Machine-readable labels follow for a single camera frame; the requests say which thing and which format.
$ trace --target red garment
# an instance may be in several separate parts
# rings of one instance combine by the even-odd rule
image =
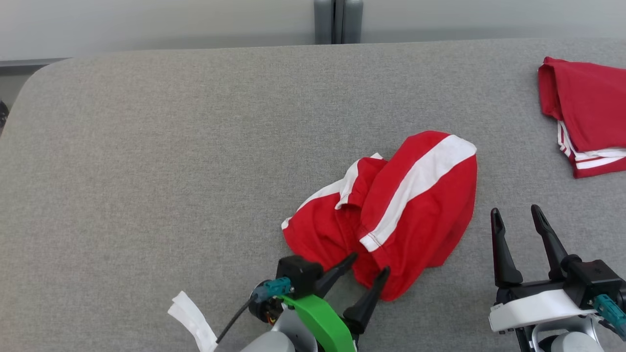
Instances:
[[[466,140],[428,131],[407,138],[388,162],[362,158],[283,222],[285,239],[324,269],[358,252],[352,268],[366,287],[389,266],[381,297],[392,301],[460,241],[474,210],[475,153]]]
[[[538,79],[574,177],[626,170],[626,70],[547,57]]]

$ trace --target teal connector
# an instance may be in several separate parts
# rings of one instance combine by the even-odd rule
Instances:
[[[619,306],[606,294],[601,294],[593,301],[593,308],[615,328],[622,341],[626,341],[626,314]]]
[[[259,286],[252,291],[252,294],[256,294],[255,302],[261,303],[274,296],[283,296],[290,293],[291,280],[288,277],[281,277],[280,279],[267,281],[263,286]]]

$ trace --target black cable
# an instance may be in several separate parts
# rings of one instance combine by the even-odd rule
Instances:
[[[250,299],[241,308],[239,308],[239,310],[235,313],[235,316],[233,316],[233,318],[226,325],[226,328],[224,328],[224,330],[222,330],[222,333],[220,334],[220,336],[215,341],[216,343],[218,343],[218,344],[220,343],[220,341],[224,338],[224,335],[226,335],[226,333],[228,333],[228,330],[230,329],[230,327],[233,326],[233,324],[235,324],[237,318],[239,318],[239,316],[246,309],[248,309],[248,306],[250,306],[250,303],[252,303],[255,298],[256,298],[256,295],[253,295],[252,297],[250,297]]]

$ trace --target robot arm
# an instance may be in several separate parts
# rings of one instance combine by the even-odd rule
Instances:
[[[347,308],[343,317],[339,317],[324,300],[324,296],[351,268],[356,258],[357,254],[352,253],[326,273],[320,264],[309,262],[301,256],[282,258],[276,279],[262,282],[253,295],[265,291],[262,287],[271,287],[277,281],[286,280],[289,287],[282,290],[283,294],[264,295],[263,299],[254,300],[249,306],[254,316],[272,324],[273,328],[243,351],[356,351],[359,337],[365,332],[389,277],[387,267],[379,273],[372,288],[357,303]]]
[[[500,212],[491,211],[498,287],[489,318],[492,330],[514,331],[522,352],[602,351],[596,321],[626,341],[626,282],[603,261],[583,262],[568,254],[541,208],[532,205],[531,213],[550,263],[546,281],[523,282],[506,244]],[[553,330],[568,332],[539,340],[539,333]]]

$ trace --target white robot part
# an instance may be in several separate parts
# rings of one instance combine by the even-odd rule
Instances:
[[[254,339],[241,352],[295,352],[295,347],[280,331],[268,331]]]
[[[580,309],[565,291],[557,289],[493,306],[489,323],[491,330],[505,331],[594,313],[595,309]]]
[[[317,341],[307,326],[300,320],[295,310],[283,303],[283,312],[272,327],[272,331],[285,334],[297,351],[317,352]]]
[[[597,341],[578,331],[559,335],[550,347],[552,352],[604,352]]]

